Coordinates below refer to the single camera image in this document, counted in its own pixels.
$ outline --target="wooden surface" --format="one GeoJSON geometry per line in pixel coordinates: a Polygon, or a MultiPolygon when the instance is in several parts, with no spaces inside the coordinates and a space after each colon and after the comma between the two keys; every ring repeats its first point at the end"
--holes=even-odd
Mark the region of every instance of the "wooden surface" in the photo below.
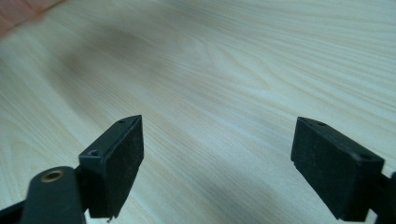
{"type": "Polygon", "coordinates": [[[141,114],[146,157],[112,223],[341,223],[290,161],[295,121],[326,122],[396,170],[395,11],[390,0],[56,7],[0,41],[0,209],[141,114]]]}

